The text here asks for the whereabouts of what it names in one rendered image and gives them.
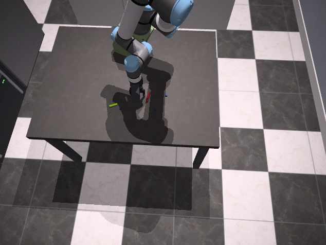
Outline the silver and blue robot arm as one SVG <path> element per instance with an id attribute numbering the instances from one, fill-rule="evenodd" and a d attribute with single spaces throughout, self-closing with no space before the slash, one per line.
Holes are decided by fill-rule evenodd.
<path id="1" fill-rule="evenodd" d="M 124 60 L 130 82 L 141 80 L 140 69 L 153 51 L 149 43 L 140 43 L 132 35 L 145 35 L 153 26 L 165 37 L 171 38 L 193 4 L 193 0 L 128 0 L 120 25 L 113 30 L 111 39 L 132 54 Z"/>

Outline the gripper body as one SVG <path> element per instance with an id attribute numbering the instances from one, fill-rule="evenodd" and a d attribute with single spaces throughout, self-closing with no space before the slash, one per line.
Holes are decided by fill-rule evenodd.
<path id="1" fill-rule="evenodd" d="M 131 90 L 131 84 L 139 84 L 140 93 L 143 92 L 143 90 L 142 90 L 143 89 L 143 87 L 142 87 L 142 85 L 143 85 L 143 79 L 142 79 L 142 77 L 141 77 L 141 80 L 139 82 L 137 82 L 137 83 L 130 82 L 130 90 Z"/>

